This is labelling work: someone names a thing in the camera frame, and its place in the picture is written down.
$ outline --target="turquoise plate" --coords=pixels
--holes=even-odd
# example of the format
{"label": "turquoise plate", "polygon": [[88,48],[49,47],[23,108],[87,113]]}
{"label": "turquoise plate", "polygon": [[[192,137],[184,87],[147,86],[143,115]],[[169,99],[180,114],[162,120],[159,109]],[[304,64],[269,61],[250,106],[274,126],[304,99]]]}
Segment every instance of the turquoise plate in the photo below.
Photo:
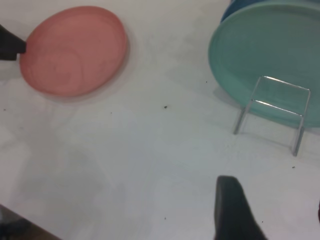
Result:
{"label": "turquoise plate", "polygon": [[[305,127],[320,126],[320,7],[306,2],[256,3],[233,13],[209,45],[209,64],[220,86],[242,106],[260,76],[311,90]],[[261,82],[255,99],[303,113],[308,93],[272,81]],[[254,103],[251,111],[289,126],[300,119]]]}

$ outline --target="white tabletop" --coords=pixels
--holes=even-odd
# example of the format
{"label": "white tabletop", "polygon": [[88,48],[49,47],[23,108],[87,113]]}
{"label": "white tabletop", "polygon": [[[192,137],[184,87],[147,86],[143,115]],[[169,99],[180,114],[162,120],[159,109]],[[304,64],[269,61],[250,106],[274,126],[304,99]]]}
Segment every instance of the white tabletop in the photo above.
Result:
{"label": "white tabletop", "polygon": [[318,240],[319,131],[298,157],[294,129],[254,115],[232,135],[240,110],[207,60],[228,4],[2,0],[0,24],[23,39],[63,9],[104,7],[130,53],[113,82],[64,100],[0,62],[0,203],[65,240],[211,240],[216,178],[232,175],[270,240]]}

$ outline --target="black object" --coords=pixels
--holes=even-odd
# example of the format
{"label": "black object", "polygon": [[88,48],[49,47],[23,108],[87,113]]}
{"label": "black object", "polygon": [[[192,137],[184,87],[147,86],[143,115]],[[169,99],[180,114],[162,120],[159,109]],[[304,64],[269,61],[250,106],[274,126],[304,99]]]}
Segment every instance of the black object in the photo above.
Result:
{"label": "black object", "polygon": [[26,52],[27,43],[0,25],[0,60],[15,61]]}
{"label": "black object", "polygon": [[233,176],[219,176],[215,192],[215,240],[267,240]]}
{"label": "black object", "polygon": [[30,227],[31,222],[23,218],[10,223],[0,223],[0,240],[21,236]]}

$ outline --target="clear acrylic stand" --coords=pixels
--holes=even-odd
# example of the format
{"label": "clear acrylic stand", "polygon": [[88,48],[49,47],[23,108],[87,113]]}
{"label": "clear acrylic stand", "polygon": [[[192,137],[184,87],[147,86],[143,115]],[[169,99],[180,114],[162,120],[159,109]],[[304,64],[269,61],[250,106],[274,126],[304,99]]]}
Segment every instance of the clear acrylic stand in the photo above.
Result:
{"label": "clear acrylic stand", "polygon": [[[266,80],[270,80],[270,81],[277,81],[277,82],[279,82],[279,83],[281,83],[281,84],[288,85],[289,87],[296,88],[296,89],[301,89],[301,90],[303,90],[303,91],[307,91],[307,92],[308,92],[308,97],[307,97],[307,99],[306,99],[306,103],[305,103],[305,107],[304,107],[304,112],[303,112],[303,114],[300,114],[300,113],[297,113],[297,112],[293,112],[293,111],[289,111],[289,110],[287,110],[287,109],[284,109],[284,108],[281,108],[281,107],[272,105],[272,104],[270,104],[270,103],[267,103],[267,102],[264,102],[264,101],[260,101],[260,100],[255,99],[255,93],[256,93],[256,91],[257,91],[257,88],[258,88],[258,86],[259,86],[259,83],[261,82],[261,79],[266,79]],[[256,84],[255,84],[255,87],[254,87],[253,92],[252,92],[252,94],[251,94],[250,101],[248,102],[248,104],[246,105],[246,107],[244,107],[244,108],[241,110],[240,116],[239,116],[239,118],[238,118],[238,121],[237,121],[237,123],[236,123],[236,126],[235,126],[235,129],[234,129],[234,132],[233,132],[233,133],[234,133],[235,135],[239,133],[241,124],[243,123],[243,121],[244,121],[247,113],[248,113],[249,110],[250,110],[251,104],[252,104],[253,102],[258,103],[258,104],[265,105],[265,106],[267,106],[267,107],[275,108],[275,109],[278,109],[278,110],[281,110],[281,111],[285,111],[285,112],[287,112],[287,113],[289,113],[289,114],[292,114],[292,115],[299,116],[299,117],[301,118],[301,120],[300,120],[300,124],[299,124],[299,127],[298,127],[298,132],[297,132],[297,135],[296,135],[296,138],[295,138],[295,142],[294,142],[294,146],[293,146],[293,151],[292,151],[292,154],[296,157],[296,156],[298,155],[300,143],[301,143],[301,140],[302,140],[304,131],[305,131],[304,121],[305,121],[305,116],[306,116],[307,109],[308,109],[308,105],[309,105],[310,95],[311,95],[310,89],[304,88],[304,87],[302,87],[302,86],[294,85],[294,84],[291,84],[291,83],[288,83],[288,82],[285,82],[285,81],[282,81],[282,80],[279,80],[279,79],[276,79],[276,78],[273,78],[273,77],[261,76],[261,77],[258,78],[258,80],[257,80],[257,82],[256,82]]]}

